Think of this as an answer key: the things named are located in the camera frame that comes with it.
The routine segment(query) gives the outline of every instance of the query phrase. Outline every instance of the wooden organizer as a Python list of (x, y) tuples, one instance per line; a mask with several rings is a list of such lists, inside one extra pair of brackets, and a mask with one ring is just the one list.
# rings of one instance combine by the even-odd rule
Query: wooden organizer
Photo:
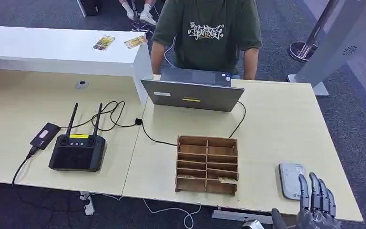
[(176, 192), (235, 195), (239, 179), (236, 139), (180, 136), (177, 142)]

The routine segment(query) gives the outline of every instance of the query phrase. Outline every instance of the antenna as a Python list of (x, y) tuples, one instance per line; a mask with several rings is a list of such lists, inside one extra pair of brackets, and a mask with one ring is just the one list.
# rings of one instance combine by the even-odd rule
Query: antenna
[(96, 118), (96, 124), (95, 124), (95, 129), (93, 130), (93, 136), (96, 136), (97, 134), (97, 130), (99, 129), (99, 119), (100, 119), (100, 113), (102, 112), (102, 106), (103, 104), (99, 105), (99, 111), (97, 112), (97, 118)]
[(67, 133), (66, 133), (66, 135), (68, 135), (68, 136), (71, 134), (72, 124), (73, 124), (73, 120), (75, 119), (75, 114), (76, 114), (77, 108), (78, 108), (78, 103), (75, 103), (75, 107), (73, 108), (71, 120), (70, 120), (70, 123), (68, 124), (68, 129), (67, 129)]

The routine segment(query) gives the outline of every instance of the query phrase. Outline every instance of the gray mechanical hand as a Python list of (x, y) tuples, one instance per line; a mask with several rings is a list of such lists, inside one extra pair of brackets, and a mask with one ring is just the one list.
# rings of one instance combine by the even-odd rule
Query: gray mechanical hand
[[(301, 184), (300, 210), (297, 215), (298, 229), (340, 229), (340, 221), (335, 219), (336, 204), (332, 192), (326, 188), (323, 180), (318, 179), (315, 173), (309, 173), (312, 181), (311, 198), (308, 194), (308, 183), (304, 175), (298, 179)], [(287, 229), (280, 212), (272, 209), (274, 226), (277, 229)]]

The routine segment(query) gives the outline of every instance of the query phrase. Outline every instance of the light wood desk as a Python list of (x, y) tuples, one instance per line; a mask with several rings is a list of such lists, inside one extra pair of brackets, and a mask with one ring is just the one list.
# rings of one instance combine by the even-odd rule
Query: light wood desk
[[(76, 90), (74, 87), (79, 81), (86, 81), (88, 87)], [(0, 70), (0, 182), (11, 182), (31, 147), (29, 142), (47, 122), (67, 127), (73, 107), (79, 103), (74, 121), (77, 125), (96, 114), (99, 103), (106, 105), (113, 100), (126, 102), (119, 124), (134, 124), (136, 117), (142, 117), (144, 107), (132, 77)], [(112, 126), (108, 114), (100, 121), (100, 128)], [(53, 140), (26, 163), (16, 183), (121, 195), (138, 130), (137, 126), (99, 131), (106, 139), (107, 148), (102, 169), (95, 173), (59, 172), (48, 168)], [(72, 130), (80, 134), (92, 132), (91, 124)]]
[[(235, 197), (175, 192), (176, 147), (152, 142), (139, 131), (123, 195), (296, 215), (299, 202), (282, 195), (278, 164), (293, 162), (315, 172), (335, 195), (339, 219), (362, 221), (319, 105), (309, 84), (233, 80), (243, 87), (247, 113), (234, 134), (238, 139), (239, 184)], [(144, 125), (160, 141), (178, 135), (228, 137), (243, 117), (231, 113), (153, 105), (148, 99)]]
[[(78, 81), (89, 87), (74, 89)], [(238, 139), (239, 185), (235, 197), (181, 191), (176, 193), (176, 147), (152, 142), (139, 127), (100, 133), (107, 142), (101, 171), (59, 172), (48, 168), (54, 142), (20, 172), (18, 184), (89, 191), (135, 198), (297, 214), (297, 201), (282, 196), (277, 166), (303, 164), (333, 191), (338, 218), (362, 221), (312, 88), (307, 84), (233, 80), (245, 88), (247, 114), (233, 137)], [(0, 70), (0, 182), (10, 183), (30, 149), (29, 142), (47, 123), (67, 126), (79, 102), (75, 124), (91, 118), (99, 103), (124, 100), (120, 124), (142, 117), (154, 139), (176, 143), (178, 135), (228, 137), (243, 116), (231, 113), (140, 104), (132, 77)], [(110, 127), (108, 116), (101, 128)], [(85, 125), (73, 133), (91, 133)]]

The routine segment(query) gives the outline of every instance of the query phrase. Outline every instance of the robotic finger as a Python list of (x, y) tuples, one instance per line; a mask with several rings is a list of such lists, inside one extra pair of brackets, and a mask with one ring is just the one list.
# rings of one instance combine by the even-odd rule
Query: robotic finger
[(321, 195), (321, 210), (323, 213), (329, 213), (329, 197), (325, 183), (322, 179), (318, 179)]
[(330, 189), (327, 190), (328, 198), (329, 198), (329, 214), (332, 217), (336, 216), (336, 204), (335, 204), (335, 197), (333, 196), (332, 191)]
[(299, 183), (301, 185), (301, 199), (300, 199), (300, 209), (309, 209), (309, 191), (308, 183), (305, 176), (300, 174), (298, 176)]
[(311, 211), (320, 211), (321, 210), (321, 188), (319, 185), (318, 177), (315, 173), (310, 172), (309, 178), (311, 178), (312, 182), (312, 193), (311, 193)]

